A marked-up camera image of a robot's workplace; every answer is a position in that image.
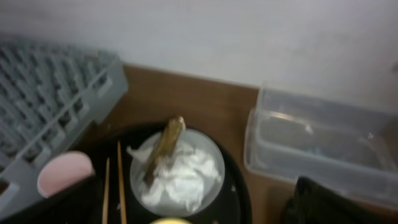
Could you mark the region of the gold foil wrapper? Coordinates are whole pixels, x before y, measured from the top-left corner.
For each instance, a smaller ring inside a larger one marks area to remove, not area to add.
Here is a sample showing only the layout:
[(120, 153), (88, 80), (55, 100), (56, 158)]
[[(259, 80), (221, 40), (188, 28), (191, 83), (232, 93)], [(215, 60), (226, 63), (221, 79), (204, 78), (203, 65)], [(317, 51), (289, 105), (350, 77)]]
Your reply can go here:
[(155, 170), (160, 162), (171, 156), (177, 145), (181, 132), (185, 129), (185, 121), (181, 116), (171, 118), (164, 128), (159, 141), (154, 145), (145, 165), (144, 182), (148, 187), (154, 182)]

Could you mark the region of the white napkin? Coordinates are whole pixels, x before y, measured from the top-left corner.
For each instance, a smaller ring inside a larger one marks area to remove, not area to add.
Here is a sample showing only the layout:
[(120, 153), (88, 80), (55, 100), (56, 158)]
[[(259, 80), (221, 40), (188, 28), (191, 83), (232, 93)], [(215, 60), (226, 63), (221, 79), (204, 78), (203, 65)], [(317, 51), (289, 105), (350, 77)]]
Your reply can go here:
[(221, 174), (215, 159), (204, 149), (179, 141), (173, 154), (166, 157), (154, 171), (153, 183), (138, 178), (141, 202), (157, 207), (169, 199), (188, 212), (197, 211), (205, 198), (209, 181), (220, 183)]

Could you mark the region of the yellow bowl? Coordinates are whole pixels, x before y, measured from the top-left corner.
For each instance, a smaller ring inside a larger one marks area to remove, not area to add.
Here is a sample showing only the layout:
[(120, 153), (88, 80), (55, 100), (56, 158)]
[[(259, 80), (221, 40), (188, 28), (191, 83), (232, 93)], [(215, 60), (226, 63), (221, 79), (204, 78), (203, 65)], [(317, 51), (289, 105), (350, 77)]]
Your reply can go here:
[(182, 218), (165, 217), (154, 220), (150, 224), (192, 224), (192, 223)]

